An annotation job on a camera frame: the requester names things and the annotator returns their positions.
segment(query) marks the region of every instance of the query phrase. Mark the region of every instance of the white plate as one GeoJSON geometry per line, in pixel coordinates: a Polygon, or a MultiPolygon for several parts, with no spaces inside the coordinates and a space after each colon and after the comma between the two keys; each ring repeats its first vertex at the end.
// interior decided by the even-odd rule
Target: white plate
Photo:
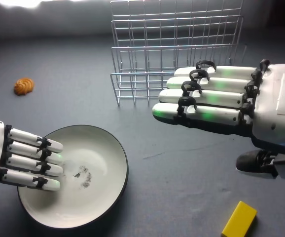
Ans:
{"type": "Polygon", "coordinates": [[[64,145],[64,175],[57,192],[18,188],[26,211],[53,228],[74,228],[105,214],[123,194],[128,178],[125,151],[103,129],[76,125],[46,136],[64,145]]]}

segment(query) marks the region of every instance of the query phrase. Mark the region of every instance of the wire rack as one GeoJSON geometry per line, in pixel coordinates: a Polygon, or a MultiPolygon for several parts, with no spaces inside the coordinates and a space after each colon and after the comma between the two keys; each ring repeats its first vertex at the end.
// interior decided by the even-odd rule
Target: wire rack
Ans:
{"type": "MultiPolygon", "coordinates": [[[[243,0],[111,1],[115,73],[120,99],[158,97],[181,67],[199,60],[233,65],[243,24],[243,0]]],[[[247,46],[240,48],[241,61],[247,46]]]]}

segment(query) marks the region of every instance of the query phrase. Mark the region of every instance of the back of robotic hand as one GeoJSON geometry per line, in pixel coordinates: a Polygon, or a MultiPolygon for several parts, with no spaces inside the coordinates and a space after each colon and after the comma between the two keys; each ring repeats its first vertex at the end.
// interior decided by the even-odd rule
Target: back of robotic hand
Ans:
{"type": "Polygon", "coordinates": [[[177,69],[167,88],[152,109],[157,120],[250,137],[256,147],[285,154],[285,64],[264,59],[252,68],[200,61],[177,69]]]}
{"type": "Polygon", "coordinates": [[[50,139],[4,126],[0,121],[0,183],[57,191],[63,169],[63,145],[50,139]]]}

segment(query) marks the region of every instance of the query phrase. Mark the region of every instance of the gray tabletop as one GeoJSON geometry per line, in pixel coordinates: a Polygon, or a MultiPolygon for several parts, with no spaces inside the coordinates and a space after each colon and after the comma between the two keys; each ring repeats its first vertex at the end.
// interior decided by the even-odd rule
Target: gray tabletop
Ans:
{"type": "MultiPolygon", "coordinates": [[[[245,66],[263,58],[285,63],[285,31],[246,32],[245,66]]],[[[110,36],[0,42],[0,120],[46,135],[73,124],[112,133],[129,162],[126,191],[99,221],[68,231],[32,221],[16,187],[0,184],[0,236],[218,237],[240,200],[258,211],[249,236],[285,236],[285,180],[245,176],[236,158],[250,139],[156,121],[145,100],[118,107],[110,83],[110,36]],[[18,78],[33,93],[13,93],[18,78]]]]}

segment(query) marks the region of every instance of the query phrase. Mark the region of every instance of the yellow block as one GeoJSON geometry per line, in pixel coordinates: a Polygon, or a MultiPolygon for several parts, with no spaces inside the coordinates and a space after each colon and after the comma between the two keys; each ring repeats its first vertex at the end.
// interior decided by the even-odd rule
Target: yellow block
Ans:
{"type": "Polygon", "coordinates": [[[240,201],[223,229],[223,237],[244,237],[257,214],[257,211],[240,201]]]}

